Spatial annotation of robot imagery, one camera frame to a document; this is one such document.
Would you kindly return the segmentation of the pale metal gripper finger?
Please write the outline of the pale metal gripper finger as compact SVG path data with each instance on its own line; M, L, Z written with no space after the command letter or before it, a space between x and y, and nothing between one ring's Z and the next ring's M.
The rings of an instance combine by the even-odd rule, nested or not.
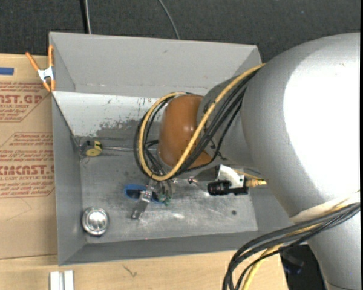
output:
M132 211L131 218L138 220L142 216L142 214L145 212L147 206L151 202L151 193L148 191L142 191L140 193L139 199Z

